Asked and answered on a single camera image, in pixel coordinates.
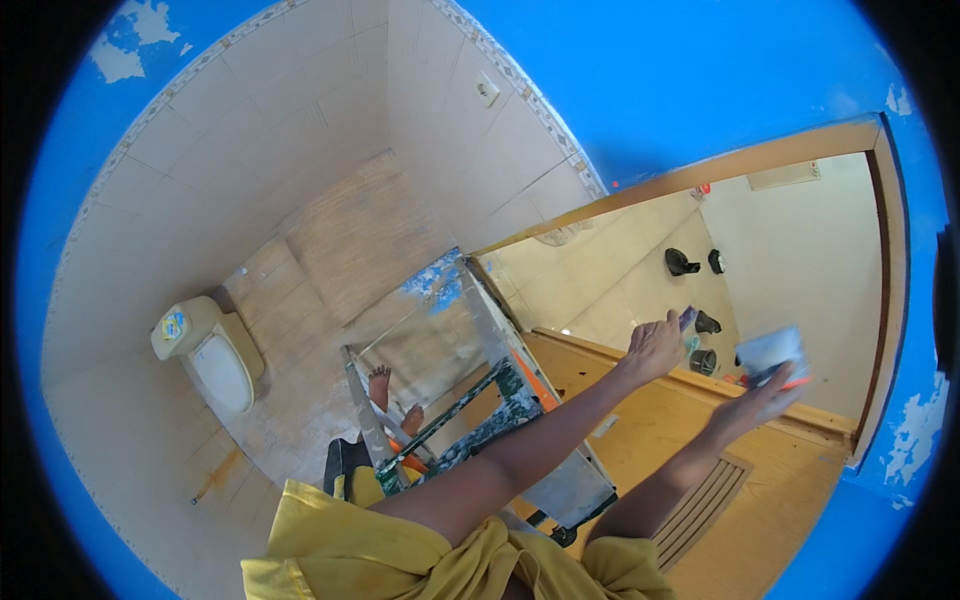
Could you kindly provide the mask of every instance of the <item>toilet bowl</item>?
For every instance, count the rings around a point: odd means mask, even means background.
[[[253,406],[263,359],[236,313],[224,314],[210,297],[174,304],[150,333],[156,357],[185,356],[219,407],[232,414]]]

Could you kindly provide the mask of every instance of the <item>wall socket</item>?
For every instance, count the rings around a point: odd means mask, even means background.
[[[473,80],[473,94],[480,99],[484,108],[490,108],[499,98],[500,88],[487,77],[486,73],[480,71],[480,74]]]

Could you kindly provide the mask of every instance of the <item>floor vent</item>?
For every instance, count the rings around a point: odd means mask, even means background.
[[[754,466],[724,452],[699,487],[689,492],[654,535],[657,566],[669,570],[730,506]]]

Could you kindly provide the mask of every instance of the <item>foot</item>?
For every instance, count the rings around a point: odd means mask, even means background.
[[[387,412],[387,385],[390,383],[390,367],[380,365],[370,374],[370,399],[384,413]]]
[[[421,425],[423,425],[423,408],[419,404],[414,404],[413,408],[407,411],[407,416],[403,418],[400,429],[412,438],[420,431]]]

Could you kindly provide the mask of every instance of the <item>ladder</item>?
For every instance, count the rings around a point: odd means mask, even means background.
[[[561,403],[560,397],[523,343],[516,328],[504,315],[490,291],[481,283],[481,278],[473,271],[477,269],[475,263],[467,263],[460,257],[451,269],[452,273],[442,278],[440,285],[459,283],[490,371],[443,414],[426,424],[416,436],[400,440],[404,446],[399,452],[392,450],[381,427],[383,418],[373,410],[355,365],[359,355],[386,334],[357,354],[347,346],[341,347],[360,429],[370,453],[374,475],[386,495],[402,492],[459,465],[479,452],[484,445],[540,417]],[[431,297],[439,289],[440,287],[435,289]],[[441,456],[434,457],[426,450],[423,443],[491,384],[496,385],[502,398],[501,404],[493,413]],[[409,480],[400,465],[403,459],[411,454],[425,460],[428,468],[428,471],[414,482]],[[521,497],[538,509],[526,520],[527,524],[537,527],[547,517],[552,518],[558,526],[553,529],[550,537],[566,547],[576,540],[577,528],[603,513],[616,501],[617,495],[610,476],[589,444],[584,441],[558,467]]]

